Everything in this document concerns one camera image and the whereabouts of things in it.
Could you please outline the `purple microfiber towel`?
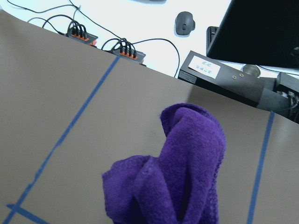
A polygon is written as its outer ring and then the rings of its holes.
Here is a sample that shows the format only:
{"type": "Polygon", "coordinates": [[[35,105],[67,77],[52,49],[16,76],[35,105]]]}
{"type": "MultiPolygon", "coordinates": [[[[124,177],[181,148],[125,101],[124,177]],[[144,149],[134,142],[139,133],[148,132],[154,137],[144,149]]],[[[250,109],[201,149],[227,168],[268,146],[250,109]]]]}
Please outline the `purple microfiber towel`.
{"type": "Polygon", "coordinates": [[[166,140],[158,157],[134,155],[103,174],[107,216],[115,224],[217,224],[221,125],[186,103],[165,108],[160,119],[166,140]]]}

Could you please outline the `black usb hub orange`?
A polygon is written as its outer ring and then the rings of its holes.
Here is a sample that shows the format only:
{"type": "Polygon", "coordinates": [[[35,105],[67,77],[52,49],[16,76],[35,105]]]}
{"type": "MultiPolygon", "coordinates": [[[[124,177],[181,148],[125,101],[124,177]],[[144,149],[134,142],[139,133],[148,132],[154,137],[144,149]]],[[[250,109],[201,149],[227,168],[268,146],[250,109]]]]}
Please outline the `black usb hub orange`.
{"type": "Polygon", "coordinates": [[[98,39],[98,36],[88,33],[85,25],[80,24],[77,21],[70,22],[65,34],[62,32],[58,33],[70,39],[76,40],[80,43],[84,43],[93,47],[95,47],[98,39]]]}

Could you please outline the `black computer mouse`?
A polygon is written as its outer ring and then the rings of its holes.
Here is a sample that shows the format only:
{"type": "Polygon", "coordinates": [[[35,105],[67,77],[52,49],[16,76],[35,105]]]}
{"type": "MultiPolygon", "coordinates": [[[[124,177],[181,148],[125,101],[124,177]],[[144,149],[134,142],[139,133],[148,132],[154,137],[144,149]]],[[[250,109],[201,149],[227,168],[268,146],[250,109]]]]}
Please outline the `black computer mouse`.
{"type": "Polygon", "coordinates": [[[177,35],[189,35],[195,29],[195,21],[190,12],[180,12],[175,19],[175,31],[177,35]]]}

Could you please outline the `black box with label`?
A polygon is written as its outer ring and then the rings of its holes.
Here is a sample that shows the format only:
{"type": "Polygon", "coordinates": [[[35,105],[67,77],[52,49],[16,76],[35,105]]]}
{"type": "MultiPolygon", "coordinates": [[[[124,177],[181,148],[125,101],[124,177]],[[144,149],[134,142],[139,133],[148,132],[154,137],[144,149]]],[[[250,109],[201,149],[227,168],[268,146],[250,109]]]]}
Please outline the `black box with label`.
{"type": "Polygon", "coordinates": [[[181,66],[178,79],[253,107],[261,103],[265,89],[265,81],[194,51],[181,66]]]}

